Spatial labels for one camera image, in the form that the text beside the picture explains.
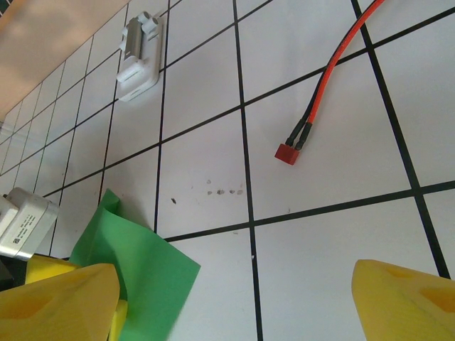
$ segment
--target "red wire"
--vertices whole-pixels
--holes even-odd
[[[360,18],[355,22],[354,26],[350,28],[350,31],[348,32],[346,37],[343,39],[341,44],[338,46],[338,48],[335,51],[335,53],[333,54],[332,58],[329,60],[327,69],[324,73],[324,76],[322,77],[321,85],[318,88],[318,92],[316,94],[316,98],[314,100],[313,107],[311,108],[310,116],[308,118],[308,123],[313,124],[313,121],[314,121],[314,118],[316,117],[316,113],[318,111],[319,105],[321,104],[322,95],[326,88],[328,79],[329,79],[333,69],[335,68],[336,63],[338,62],[341,55],[343,54],[345,49],[348,47],[349,43],[352,41],[352,39],[354,38],[356,33],[360,30],[360,27],[362,27],[362,25],[367,21],[367,19],[371,16],[371,14],[373,14],[373,12],[376,11],[376,9],[378,9],[378,7],[380,5],[382,5],[382,3],[384,1],[385,0],[374,0],[374,2],[368,7],[368,9],[365,12],[363,12],[363,14],[360,16]]]

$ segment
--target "yellow object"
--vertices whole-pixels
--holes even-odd
[[[454,341],[455,282],[360,260],[352,291],[368,341]]]
[[[1,341],[105,341],[119,300],[111,264],[0,292]]]
[[[111,330],[109,331],[108,341],[118,341],[123,325],[127,319],[128,302],[119,300],[115,309],[114,317],[112,318]]]
[[[33,255],[27,263],[26,284],[41,281],[80,268],[69,261]]]

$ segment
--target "white tile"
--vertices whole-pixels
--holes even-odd
[[[22,128],[27,122],[33,117],[35,112],[36,101],[40,93],[41,84],[30,92],[22,101],[21,110],[19,110],[19,116],[17,118],[16,127],[14,131]]]
[[[62,192],[56,192],[52,195],[49,195],[46,197],[47,200],[52,201],[56,205],[59,205],[60,203],[60,196],[62,195]],[[40,246],[37,248],[36,253],[37,254],[44,254],[44,255],[50,255],[50,245],[52,244],[52,236],[54,235],[54,229],[55,229],[55,223],[53,226],[49,229],[49,232],[44,236],[43,241],[41,242]]]
[[[11,143],[9,144],[8,153],[6,153],[3,169],[1,170],[2,172],[6,172],[8,169],[21,162],[23,147],[26,145],[29,129],[30,123],[26,124],[11,137]]]
[[[122,29],[124,27],[126,14],[127,7],[125,6],[93,36],[93,46],[88,62],[88,72],[98,66],[115,50],[119,49],[119,44],[122,41]]]
[[[454,179],[453,22],[442,19],[376,50],[421,185]]]
[[[59,96],[85,76],[91,45],[92,38],[87,40],[66,60],[63,69],[62,82],[60,84],[60,89],[58,90]]]
[[[274,0],[241,21],[245,100],[325,66],[354,21],[349,0]],[[345,54],[363,47],[358,35]]]
[[[154,228],[158,148],[122,162],[105,171],[103,192],[112,190],[121,199],[120,215]]]
[[[239,103],[231,28],[167,70],[163,136],[177,134]]]
[[[246,107],[255,218],[410,188],[366,55],[338,66],[293,166],[274,157],[318,76]]]
[[[0,195],[8,194],[13,189],[14,181],[16,180],[18,168],[15,167],[9,172],[0,176]]]
[[[359,0],[362,11],[371,0]],[[368,32],[373,42],[387,38],[455,6],[454,0],[390,0],[368,19]]]
[[[262,5],[264,2],[266,2],[266,0],[237,0],[238,17],[242,18],[245,14],[248,14],[253,9]]]
[[[68,90],[55,103],[54,114],[49,128],[48,143],[74,128],[82,94],[82,84],[83,80]]]
[[[101,174],[97,174],[63,190],[50,252],[52,257],[70,256],[97,209],[100,185]]]
[[[131,18],[138,16],[143,11],[155,16],[164,13],[167,9],[168,0],[132,0],[128,5],[127,23]]]
[[[108,106],[76,128],[65,184],[103,167],[111,111],[112,107]]]
[[[14,187],[20,187],[33,193],[35,190],[36,178],[38,177],[38,169],[40,168],[42,155],[43,151],[40,151],[19,165],[19,171],[17,173]]]
[[[455,190],[425,195],[429,215],[451,277],[455,277]]]
[[[14,131],[16,125],[17,116],[19,115],[19,109],[21,108],[22,102],[19,102],[5,117],[3,124],[0,129],[0,143],[10,137]]]
[[[5,141],[0,144],[0,170],[5,162],[6,152],[8,151],[9,141]]]
[[[364,340],[358,259],[437,274],[412,198],[258,227],[256,247],[265,340]]]
[[[240,112],[165,143],[159,192],[162,237],[248,221]]]
[[[63,186],[73,133],[69,133],[44,148],[35,193],[46,195]]]
[[[64,64],[57,67],[44,81],[41,86],[40,95],[38,97],[38,103],[36,104],[35,115],[40,113],[50,103],[55,101],[57,98],[58,86],[62,79]]]
[[[169,340],[256,340],[249,230],[172,245],[201,267]]]
[[[129,102],[114,104],[107,165],[159,142],[163,78]]]
[[[234,22],[231,0],[185,0],[171,9],[168,64]]]
[[[115,53],[85,78],[78,123],[114,100],[118,65],[119,53]]]
[[[43,110],[38,116],[34,117],[31,122],[30,131],[25,149],[23,150],[22,159],[28,158],[31,154],[43,148],[46,144],[50,119],[54,110],[54,104]]]

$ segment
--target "charger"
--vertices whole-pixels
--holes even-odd
[[[57,215],[56,204],[22,188],[0,197],[0,255],[29,260]]]

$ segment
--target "grid line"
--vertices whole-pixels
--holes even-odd
[[[235,47],[237,51],[237,70],[239,77],[239,97],[240,97],[240,116],[242,119],[242,139],[243,139],[243,155],[245,162],[245,187],[247,190],[247,205],[248,205],[248,225],[250,231],[250,248],[251,248],[251,264],[252,264],[252,279],[253,291],[255,295],[255,314],[256,314],[256,332],[257,339],[263,341],[264,335],[262,332],[262,313],[261,313],[261,297],[259,290],[259,271],[257,269],[257,250],[256,250],[256,231],[255,231],[255,215],[253,213],[253,199],[251,187],[251,171],[250,171],[250,155],[248,152],[248,136],[247,136],[247,117],[245,114],[245,94],[243,92],[243,74],[242,74],[242,54],[240,52],[240,32],[239,21],[237,17],[237,0],[232,0],[234,11],[234,28],[235,28]]]
[[[360,17],[362,15],[362,11],[360,10],[358,0],[351,0],[351,2],[353,5],[355,15],[357,16],[357,18]],[[397,142],[398,150],[400,151],[402,162],[405,166],[407,178],[411,185],[411,189],[416,191],[414,200],[419,211],[420,219],[422,221],[422,225],[427,236],[429,247],[431,249],[434,263],[436,264],[436,268],[438,270],[438,274],[441,277],[450,278],[449,270],[444,260],[444,255],[442,254],[442,250],[439,245],[436,232],[434,231],[432,219],[428,213],[427,204],[425,203],[425,199],[420,190],[419,179],[417,178],[414,165],[412,164],[411,155],[407,148],[405,137],[402,133],[400,123],[398,122],[397,113],[395,112],[395,108],[392,103],[392,98],[390,97],[390,93],[385,83],[385,78],[382,73],[378,57],[373,47],[370,34],[368,33],[367,26],[365,24],[360,29],[360,32],[362,33],[363,41],[368,50],[368,56],[370,57],[371,66],[375,74],[376,82],[378,83],[379,91],[382,97],[382,101],[384,102],[385,110],[389,117],[390,126],[392,127],[392,131]]]
[[[41,93],[41,89],[43,89],[43,83],[40,84],[40,89],[38,91],[38,96],[36,97],[36,103],[35,103],[35,107],[33,108],[33,113],[32,113],[32,119],[33,117],[35,116],[35,111],[36,111],[36,107],[38,106],[38,99],[40,98],[40,93]],[[21,154],[21,158],[19,159],[19,164],[17,166],[17,172],[16,172],[16,177],[14,178],[14,183],[13,183],[13,188],[14,186],[16,185],[16,180],[17,180],[17,175],[19,174],[19,170],[21,169],[21,160],[23,158],[23,153],[26,151],[26,145],[27,145],[27,140],[28,140],[28,135],[30,134],[30,129],[31,129],[31,120],[30,120],[30,126],[28,128],[28,131],[27,131],[27,136],[26,136],[26,140],[25,142],[23,143],[23,149],[22,149],[22,154]]]
[[[129,3],[127,4],[127,10],[125,11],[125,19],[123,21],[123,26],[124,27],[127,25],[128,9],[129,9]],[[122,62],[122,53],[120,53],[120,55],[119,55],[119,63],[117,65],[117,74],[120,71],[120,63],[121,62]],[[103,160],[103,164],[102,164],[102,174],[101,174],[101,181],[100,181],[100,192],[98,193],[98,205],[101,202],[102,186],[103,186],[103,183],[105,182],[105,168],[106,168],[106,161],[107,161],[107,152],[109,150],[109,141],[110,141],[110,137],[111,137],[112,119],[114,117],[114,107],[115,107],[115,102],[116,102],[115,101],[116,94],[117,94],[117,80],[115,80],[114,95],[112,96],[111,117],[109,118],[109,129],[107,131],[105,159]]]
[[[249,15],[253,14],[254,12],[256,12],[259,8],[262,8],[263,6],[265,6],[266,4],[269,4],[269,3],[272,2],[272,1],[273,1],[273,0],[269,0],[269,1],[266,1],[265,3],[263,3],[262,5],[259,5],[258,8],[253,9],[251,12],[245,14],[241,19],[239,19],[239,22],[240,22],[241,20],[247,18]],[[440,14],[437,14],[436,16],[433,16],[433,17],[431,17],[431,18],[428,18],[428,19],[426,19],[426,20],[424,20],[424,21],[422,21],[422,22],[420,22],[420,23],[417,23],[417,24],[415,24],[415,25],[413,25],[413,26],[411,26],[411,27],[409,27],[409,28],[406,28],[406,29],[404,29],[403,31],[400,31],[400,32],[398,32],[398,33],[396,33],[396,34],[393,34],[392,36],[389,36],[389,37],[387,37],[387,38],[384,38],[384,39],[382,39],[382,40],[379,40],[378,42],[373,43],[373,47],[374,47],[374,48],[379,48],[380,46],[383,46],[383,45],[386,44],[386,43],[390,43],[390,42],[392,42],[392,41],[394,41],[394,40],[397,40],[398,38],[401,38],[401,37],[403,37],[403,36],[405,36],[405,35],[407,35],[407,34],[409,34],[409,33],[412,33],[412,32],[414,32],[414,31],[420,29],[420,28],[423,28],[423,27],[425,27],[425,26],[428,26],[429,24],[434,23],[434,22],[436,22],[436,21],[438,21],[438,20],[441,20],[441,19],[443,19],[443,18],[446,18],[447,16],[450,16],[450,15],[452,15],[452,14],[454,14],[454,13],[455,13],[455,7],[451,8],[451,9],[448,9],[448,10],[446,10],[446,11],[440,13]],[[220,33],[222,33],[222,32],[217,32],[217,33],[215,33],[214,36],[218,36]],[[210,40],[211,40],[211,38],[207,39],[204,43],[198,45],[198,48],[202,47],[203,45],[205,45],[205,43],[208,43]],[[101,66],[101,64],[103,64],[104,62],[106,62],[110,57],[112,57],[112,56],[113,56],[116,52],[118,52],[118,51],[119,51],[119,49],[117,49],[117,50],[115,50],[113,53],[111,53],[111,55],[109,55],[109,56],[108,56],[105,60],[103,60],[99,65],[97,65],[97,66],[94,67],[90,72],[88,72],[87,75],[89,75],[91,72],[93,72],[93,71],[94,71],[95,69],[97,69],[99,66]],[[359,51],[356,51],[356,52],[354,52],[354,53],[352,53],[352,54],[350,54],[350,55],[347,55],[347,56],[341,58],[341,59],[338,61],[337,65],[340,65],[340,64],[342,64],[342,63],[345,63],[345,62],[347,62],[347,61],[349,61],[349,60],[351,60],[351,59],[353,59],[353,58],[355,58],[355,57],[358,57],[359,55],[364,54],[364,53],[367,53],[367,49],[366,49],[366,48],[362,48],[362,49],[360,49]],[[164,71],[164,69],[168,68],[169,66],[171,66],[171,64],[165,66],[165,67],[162,68],[162,69],[160,69],[160,72]],[[255,98],[253,98],[253,99],[250,99],[250,100],[248,100],[248,101],[245,102],[245,105],[250,105],[250,104],[252,104],[252,103],[254,103],[254,102],[257,102],[257,101],[259,101],[259,100],[261,100],[261,99],[263,99],[263,98],[265,98],[265,97],[268,97],[268,96],[270,96],[270,95],[272,95],[272,94],[274,94],[274,93],[277,93],[277,92],[279,92],[279,91],[281,91],[281,90],[284,90],[284,89],[286,89],[286,88],[288,88],[288,87],[291,87],[292,85],[298,84],[298,83],[300,83],[300,82],[302,82],[302,81],[304,81],[304,80],[306,80],[306,79],[308,79],[308,78],[310,78],[310,77],[313,77],[314,75],[317,75],[317,74],[321,73],[321,72],[324,70],[324,68],[325,68],[325,67],[320,67],[320,68],[317,69],[317,70],[314,70],[314,71],[312,71],[312,72],[310,72],[310,73],[308,73],[308,74],[306,74],[306,75],[302,75],[301,77],[298,77],[298,78],[296,78],[295,80],[292,80],[292,81],[290,81],[290,82],[288,82],[288,83],[285,83],[285,84],[283,84],[283,85],[280,85],[280,86],[278,86],[277,88],[275,88],[275,89],[273,89],[273,90],[270,90],[270,91],[265,92],[264,94],[261,94],[261,95],[255,97]],[[54,102],[56,102],[57,100],[59,100],[66,92],[68,92],[69,90],[71,90],[71,89],[72,89],[74,86],[76,86],[80,81],[84,80],[84,78],[85,78],[86,76],[84,76],[83,78],[81,78],[80,80],[78,80],[74,85],[72,85],[70,88],[68,88],[64,93],[62,93],[61,95],[59,95],[59,96],[56,98],[56,100],[55,100]],[[43,112],[44,110],[46,110],[50,105],[52,105],[52,103],[53,103],[53,102],[51,102],[47,107],[45,107],[44,109],[42,109],[39,113],[37,113],[36,116],[38,116],[41,112]],[[14,127],[14,132],[12,133],[12,135],[10,135],[7,139],[5,139],[4,141],[2,141],[2,142],[0,143],[0,145],[2,145],[3,143],[6,143],[6,142],[7,142],[7,141],[8,141],[8,140],[17,132],[17,131],[15,131],[15,130],[16,130],[16,129],[15,129],[15,127]]]
[[[95,37],[95,34],[97,34],[98,31],[99,31],[101,28],[105,27],[105,25],[106,25],[112,18],[114,18],[114,17],[115,17],[115,16],[116,16],[116,15],[125,7],[125,6],[123,6],[121,9],[119,9],[117,12],[115,12],[114,15],[111,16],[109,19],[107,19],[107,21],[106,21],[105,23],[103,23],[102,26],[101,26],[100,28],[98,28],[98,29],[97,29],[89,38],[87,38],[87,40],[85,40],[80,46],[84,45],[84,44],[85,44],[86,42],[88,42],[90,39],[94,38],[94,37]],[[71,54],[65,59],[65,62],[64,62],[64,63],[66,63],[66,60],[68,60],[70,57],[72,57],[72,56],[77,52],[77,50],[79,50],[80,46],[79,46],[78,48],[76,48],[76,50],[75,50],[73,53],[71,53]],[[104,63],[105,61],[106,61],[106,60],[103,60],[100,64],[98,64],[97,66],[95,66],[90,72],[92,72],[94,69],[96,69],[97,67],[99,67],[99,66],[100,66],[102,63]],[[61,65],[62,65],[62,64],[59,64],[55,69],[53,69],[52,71],[50,71],[50,72],[49,72],[49,75],[52,74],[54,71],[56,71]],[[34,87],[34,88],[33,88],[28,94],[26,94],[23,98],[29,96],[29,94],[30,94],[32,91],[34,91],[35,88],[36,88],[36,87]],[[37,114],[37,116],[38,116],[41,112],[43,112],[44,110],[46,110],[46,109],[50,106],[50,104],[49,104],[46,108],[44,108],[43,110],[41,110],[41,111]]]
[[[168,0],[168,17],[166,22],[166,41],[164,46],[164,65],[168,61],[168,40],[169,24],[171,18],[171,0]],[[158,142],[158,160],[156,164],[156,189],[155,189],[155,215],[154,215],[154,232],[158,232],[158,206],[159,206],[159,182],[161,178],[161,154],[163,151],[163,124],[164,124],[164,100],[166,98],[166,68],[163,71],[163,94],[161,96],[161,119],[159,123],[159,142]]]
[[[88,64],[89,64],[89,61],[90,61],[90,55],[92,54],[92,47],[93,47],[93,39],[92,39],[92,42],[90,43],[90,50],[89,50],[89,53],[88,53],[87,64],[85,66],[85,74],[87,74]],[[82,81],[82,89],[80,90],[80,98],[79,98],[79,104],[77,105],[77,114],[76,114],[75,122],[77,122],[77,118],[79,117],[80,103],[82,102],[82,96],[84,94],[84,86],[85,86],[85,77],[84,77],[84,80]],[[73,148],[75,132],[76,132],[76,128],[74,128],[73,136],[71,138],[70,151],[68,152],[68,159],[66,161],[65,175],[63,176],[62,187],[65,184],[66,175],[68,174],[68,166],[70,165],[71,149]],[[58,202],[58,206],[59,207],[62,205],[62,199],[63,199],[63,190],[62,190],[62,193],[60,194],[60,200]],[[52,233],[52,239],[50,240],[49,255],[52,253],[52,245],[53,245],[53,242],[54,242],[54,236],[55,236],[56,229],[57,229],[57,220],[55,221],[55,226],[54,226],[54,230],[53,230],[53,233]]]

